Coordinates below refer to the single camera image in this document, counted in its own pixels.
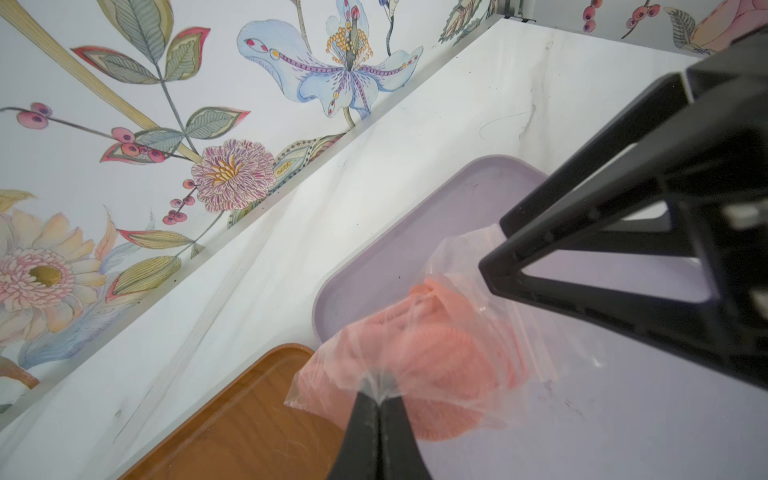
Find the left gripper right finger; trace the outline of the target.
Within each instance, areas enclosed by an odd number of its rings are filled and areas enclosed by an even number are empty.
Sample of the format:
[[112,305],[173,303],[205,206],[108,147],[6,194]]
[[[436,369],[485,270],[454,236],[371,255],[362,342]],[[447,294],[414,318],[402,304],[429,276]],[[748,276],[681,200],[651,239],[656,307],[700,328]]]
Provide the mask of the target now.
[[420,454],[403,398],[385,400],[379,412],[377,478],[431,480],[432,476]]

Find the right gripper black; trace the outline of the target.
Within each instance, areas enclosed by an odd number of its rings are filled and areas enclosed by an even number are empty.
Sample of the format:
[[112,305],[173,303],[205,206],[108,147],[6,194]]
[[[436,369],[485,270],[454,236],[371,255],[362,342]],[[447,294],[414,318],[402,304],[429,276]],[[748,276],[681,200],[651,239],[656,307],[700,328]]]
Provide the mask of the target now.
[[[500,220],[480,271],[500,297],[767,385],[767,30],[656,80]],[[559,250],[702,261],[691,302],[534,277]]]

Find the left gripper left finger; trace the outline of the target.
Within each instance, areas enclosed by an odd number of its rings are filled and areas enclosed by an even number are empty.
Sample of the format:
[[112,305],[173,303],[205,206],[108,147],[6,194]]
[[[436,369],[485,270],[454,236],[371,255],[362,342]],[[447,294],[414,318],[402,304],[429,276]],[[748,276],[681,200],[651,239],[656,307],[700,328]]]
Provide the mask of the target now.
[[327,480],[379,478],[380,410],[362,392],[357,394],[339,454]]

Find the bag of pink cookies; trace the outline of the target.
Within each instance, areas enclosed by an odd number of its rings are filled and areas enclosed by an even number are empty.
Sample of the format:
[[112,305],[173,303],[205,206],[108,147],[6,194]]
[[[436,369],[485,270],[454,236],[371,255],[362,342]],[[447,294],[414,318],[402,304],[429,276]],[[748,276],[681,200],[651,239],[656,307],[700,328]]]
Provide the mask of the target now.
[[402,397],[416,438],[437,442],[520,424],[535,385],[601,367],[583,324],[490,292],[478,265],[503,239],[496,225],[444,239],[403,299],[319,347],[286,405],[343,428],[359,392]]

